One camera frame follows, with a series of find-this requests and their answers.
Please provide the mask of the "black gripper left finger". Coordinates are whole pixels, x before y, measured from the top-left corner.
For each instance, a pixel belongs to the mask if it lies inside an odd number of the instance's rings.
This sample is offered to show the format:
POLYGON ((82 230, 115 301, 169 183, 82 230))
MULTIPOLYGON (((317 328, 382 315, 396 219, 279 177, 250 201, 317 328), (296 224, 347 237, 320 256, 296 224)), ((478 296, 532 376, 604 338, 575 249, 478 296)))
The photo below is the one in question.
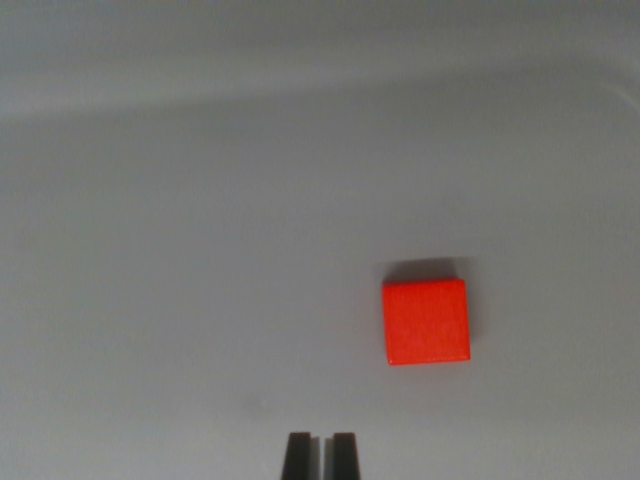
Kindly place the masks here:
POLYGON ((282 480, 320 478, 320 440, 310 432, 289 434, 281 472, 282 480))

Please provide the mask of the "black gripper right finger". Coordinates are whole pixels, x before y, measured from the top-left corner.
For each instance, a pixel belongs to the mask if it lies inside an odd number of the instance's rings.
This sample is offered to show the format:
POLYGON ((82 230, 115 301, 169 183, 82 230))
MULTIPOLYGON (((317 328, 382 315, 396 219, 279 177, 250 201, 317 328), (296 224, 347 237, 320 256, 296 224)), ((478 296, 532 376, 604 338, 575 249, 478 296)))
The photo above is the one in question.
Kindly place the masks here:
POLYGON ((324 479, 361 479, 357 439, 353 432, 334 433, 325 440, 324 479))

